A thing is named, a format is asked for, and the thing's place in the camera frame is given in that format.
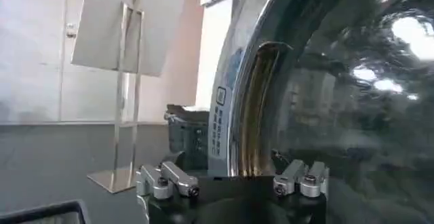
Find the label sticker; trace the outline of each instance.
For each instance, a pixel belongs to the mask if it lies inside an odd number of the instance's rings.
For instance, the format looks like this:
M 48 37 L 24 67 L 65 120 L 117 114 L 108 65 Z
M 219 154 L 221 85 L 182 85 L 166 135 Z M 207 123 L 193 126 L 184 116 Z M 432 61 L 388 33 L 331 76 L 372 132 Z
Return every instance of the label sticker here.
M 229 110 L 231 103 L 231 89 L 218 87 L 216 102 L 210 109 L 210 124 L 212 127 L 208 133 L 208 154 L 217 159 L 226 159 L 229 127 Z

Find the metal clamp arm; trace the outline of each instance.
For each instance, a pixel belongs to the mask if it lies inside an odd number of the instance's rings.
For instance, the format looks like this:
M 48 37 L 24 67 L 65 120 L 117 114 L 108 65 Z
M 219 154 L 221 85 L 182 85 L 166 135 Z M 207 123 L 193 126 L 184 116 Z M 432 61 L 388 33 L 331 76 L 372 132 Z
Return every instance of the metal clamp arm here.
M 199 195 L 197 178 L 189 176 L 173 162 L 163 162 L 161 164 L 161 174 L 178 186 L 179 194 L 187 197 L 197 197 Z

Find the glass dome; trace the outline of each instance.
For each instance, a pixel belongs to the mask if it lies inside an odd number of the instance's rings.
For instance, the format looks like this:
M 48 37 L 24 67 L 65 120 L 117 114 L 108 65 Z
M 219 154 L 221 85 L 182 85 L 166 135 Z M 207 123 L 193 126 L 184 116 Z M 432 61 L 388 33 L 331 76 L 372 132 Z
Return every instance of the glass dome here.
M 269 0 L 240 60 L 229 170 L 325 162 L 331 223 L 434 223 L 433 1 Z

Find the black base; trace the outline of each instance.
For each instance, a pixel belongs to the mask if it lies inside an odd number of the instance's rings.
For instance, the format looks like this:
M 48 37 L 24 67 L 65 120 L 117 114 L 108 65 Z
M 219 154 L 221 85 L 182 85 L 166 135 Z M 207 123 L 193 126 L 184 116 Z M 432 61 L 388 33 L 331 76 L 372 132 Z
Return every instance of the black base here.
M 278 198 L 273 177 L 199 179 L 195 200 L 177 193 L 168 200 L 149 201 L 150 224 L 325 223 L 326 197 L 294 193 Z

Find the white panel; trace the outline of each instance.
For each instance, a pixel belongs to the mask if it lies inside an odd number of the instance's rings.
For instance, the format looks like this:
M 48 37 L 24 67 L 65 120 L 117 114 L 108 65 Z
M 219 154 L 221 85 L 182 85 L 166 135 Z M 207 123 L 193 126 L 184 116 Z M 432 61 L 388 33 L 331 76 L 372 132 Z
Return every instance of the white panel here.
M 68 0 L 66 21 L 78 24 L 83 0 Z M 65 39 L 62 121 L 115 119 L 116 72 L 71 64 L 74 39 Z
M 205 8 L 197 78 L 196 106 L 210 108 L 212 86 L 224 39 L 231 23 L 233 0 Z
M 167 49 L 176 29 L 184 0 L 140 0 L 138 9 L 143 10 L 144 56 L 143 74 L 161 74 Z M 133 4 L 132 0 L 85 0 L 79 34 L 75 44 L 73 63 L 89 67 L 114 70 L 117 68 L 121 23 L 121 2 Z M 137 18 L 131 21 L 127 39 L 125 70 L 136 70 Z
M 64 0 L 1 0 L 0 122 L 58 118 Z

